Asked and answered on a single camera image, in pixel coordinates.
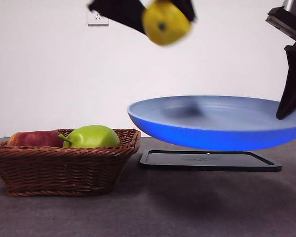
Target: wicker basket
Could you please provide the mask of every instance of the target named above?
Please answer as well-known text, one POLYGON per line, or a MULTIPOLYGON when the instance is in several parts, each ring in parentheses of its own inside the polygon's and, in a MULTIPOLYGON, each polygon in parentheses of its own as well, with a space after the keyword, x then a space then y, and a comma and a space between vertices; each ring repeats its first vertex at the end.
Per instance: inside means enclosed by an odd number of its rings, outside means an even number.
MULTIPOLYGON (((73 129, 56 130, 67 136, 73 129)), ((89 196, 110 192, 139 148, 140 131, 114 129, 119 147, 13 147, 0 143, 0 178, 9 196, 89 196)))

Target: white wall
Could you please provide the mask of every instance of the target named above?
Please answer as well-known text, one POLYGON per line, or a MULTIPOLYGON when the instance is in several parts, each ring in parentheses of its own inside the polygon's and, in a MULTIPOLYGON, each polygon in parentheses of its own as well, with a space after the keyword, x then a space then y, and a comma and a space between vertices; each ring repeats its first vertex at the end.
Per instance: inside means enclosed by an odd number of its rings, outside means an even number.
POLYGON ((126 107, 153 97, 280 100, 284 47, 294 42, 265 19, 282 2, 194 0, 191 34, 160 47, 114 21, 88 27, 87 0, 0 0, 0 137, 90 124, 135 128, 126 107))

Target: red apple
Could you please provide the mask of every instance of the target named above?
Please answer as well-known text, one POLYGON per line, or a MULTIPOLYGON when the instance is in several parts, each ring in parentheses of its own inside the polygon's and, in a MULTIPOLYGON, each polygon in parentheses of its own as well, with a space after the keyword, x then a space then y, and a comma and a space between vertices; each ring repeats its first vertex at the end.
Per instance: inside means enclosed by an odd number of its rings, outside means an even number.
POLYGON ((17 132, 7 142, 8 146, 62 147, 64 140, 57 131, 17 132))

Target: plate rim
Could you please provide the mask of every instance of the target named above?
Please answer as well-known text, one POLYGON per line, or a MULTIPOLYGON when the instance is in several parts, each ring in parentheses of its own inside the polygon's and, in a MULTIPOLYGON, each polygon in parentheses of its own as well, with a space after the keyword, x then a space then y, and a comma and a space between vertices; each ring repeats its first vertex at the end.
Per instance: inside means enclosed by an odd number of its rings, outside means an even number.
POLYGON ((130 105, 127 106, 127 113, 129 116, 133 116, 135 118, 141 119, 143 121, 147 121, 147 122, 151 122, 151 123, 156 123, 159 125, 164 125, 164 126, 169 126, 169 127, 177 127, 177 128, 184 128, 184 129, 194 129, 194 130, 200 130, 200 131, 215 131, 215 132, 262 132, 262 131, 282 131, 282 130, 286 130, 286 129, 292 129, 292 128, 296 128, 295 126, 283 126, 281 128, 274 128, 274 129, 247 129, 247 130, 227 130, 227 129, 202 129, 202 128, 198 128, 198 127, 189 127, 189 126, 177 126, 177 125, 172 125, 172 124, 168 124, 168 123, 163 123, 163 122, 157 122, 154 121, 152 119, 146 119, 143 118, 142 116, 138 116, 135 115, 133 112, 131 112, 131 107, 139 104, 141 102, 144 101, 149 101, 149 100, 156 100, 156 99, 164 99, 164 98, 179 98, 179 97, 228 97, 228 98, 240 98, 240 99, 252 99, 252 100, 260 100, 260 101, 267 101, 267 102, 276 102, 279 103, 279 101, 276 100, 270 100, 270 99, 263 99, 263 98, 256 98, 256 97, 245 97, 245 96, 228 96, 228 95, 178 95, 178 96, 163 96, 163 97, 154 97, 154 98, 150 98, 150 99, 145 99, 145 100, 141 100, 141 101, 137 101, 134 102, 130 105))

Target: apple stem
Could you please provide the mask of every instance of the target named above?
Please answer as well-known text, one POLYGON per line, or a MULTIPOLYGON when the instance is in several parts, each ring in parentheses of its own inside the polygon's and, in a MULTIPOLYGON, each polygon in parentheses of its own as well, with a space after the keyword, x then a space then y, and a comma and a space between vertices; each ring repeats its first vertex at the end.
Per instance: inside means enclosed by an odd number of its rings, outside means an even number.
POLYGON ((60 133, 60 134, 58 134, 58 136, 59 136, 60 138, 64 139, 66 142, 69 142, 70 145, 72 144, 71 141, 70 141, 67 137, 65 137, 63 134, 60 133))

